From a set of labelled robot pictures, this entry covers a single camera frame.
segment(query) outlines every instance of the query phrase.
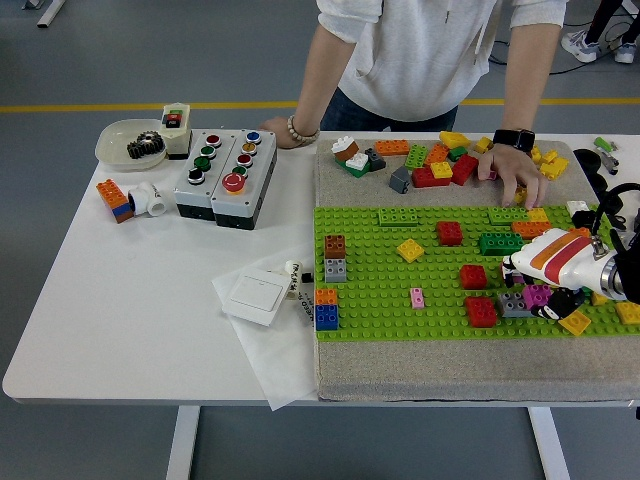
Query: sneaker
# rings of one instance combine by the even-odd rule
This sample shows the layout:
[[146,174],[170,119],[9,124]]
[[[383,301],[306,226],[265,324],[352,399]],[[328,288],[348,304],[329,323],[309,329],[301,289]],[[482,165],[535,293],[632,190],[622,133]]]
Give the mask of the sneaker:
[[636,44],[622,43],[622,37],[616,38],[609,44],[609,48],[616,53],[615,61],[618,63],[633,63],[636,55]]
[[575,33],[567,33],[562,37],[560,44],[567,52],[572,54],[582,63],[590,63],[598,58],[600,47],[597,43],[584,43],[587,36],[586,30],[580,30]]

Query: white hoodie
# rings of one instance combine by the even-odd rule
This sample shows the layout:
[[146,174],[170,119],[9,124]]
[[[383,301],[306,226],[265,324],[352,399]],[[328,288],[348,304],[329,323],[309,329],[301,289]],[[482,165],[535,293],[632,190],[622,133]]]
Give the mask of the white hoodie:
[[[562,26],[567,0],[514,0],[511,27]],[[356,104],[415,122],[448,112],[489,71],[503,0],[317,0],[318,21],[357,43],[340,80]]]

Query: white bowl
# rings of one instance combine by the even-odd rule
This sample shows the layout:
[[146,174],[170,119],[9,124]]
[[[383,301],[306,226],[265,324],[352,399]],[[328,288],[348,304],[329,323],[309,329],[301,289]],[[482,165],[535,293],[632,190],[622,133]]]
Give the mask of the white bowl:
[[153,155],[131,158],[127,145],[135,142],[142,132],[160,130],[160,120],[120,120],[105,128],[96,144],[96,158],[115,170],[145,170],[160,163],[167,149]]

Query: person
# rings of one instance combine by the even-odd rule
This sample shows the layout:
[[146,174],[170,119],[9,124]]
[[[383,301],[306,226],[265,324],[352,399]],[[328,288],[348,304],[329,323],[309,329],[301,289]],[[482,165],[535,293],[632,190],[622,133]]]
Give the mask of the person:
[[[589,29],[564,35],[560,41],[562,48],[573,54],[582,63],[595,61],[600,52],[598,40],[609,20],[621,5],[622,0],[602,0]],[[640,16],[636,16],[629,29],[609,44],[609,48],[615,52],[616,62],[633,63],[638,34],[640,34]]]
[[[501,130],[533,127],[564,20],[566,0],[513,0]],[[451,130],[457,106],[489,71],[503,0],[317,0],[295,114],[261,128],[281,148],[317,138],[320,130]],[[547,179],[530,157],[496,144],[480,157],[478,177],[495,170],[502,205],[526,185],[526,208],[539,206]]]

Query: yellow floor line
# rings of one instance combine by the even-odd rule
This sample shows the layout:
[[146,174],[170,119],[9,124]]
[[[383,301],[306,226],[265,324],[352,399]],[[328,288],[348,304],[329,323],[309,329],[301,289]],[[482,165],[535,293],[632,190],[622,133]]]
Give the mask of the yellow floor line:
[[[468,98],[463,106],[491,107],[504,103],[501,98]],[[191,103],[195,110],[260,110],[291,109],[296,101],[287,102],[212,102]],[[640,98],[544,98],[541,105],[640,105]],[[0,106],[0,113],[62,113],[62,112],[110,112],[125,110],[162,110],[163,103],[111,103],[95,105],[7,105]]]

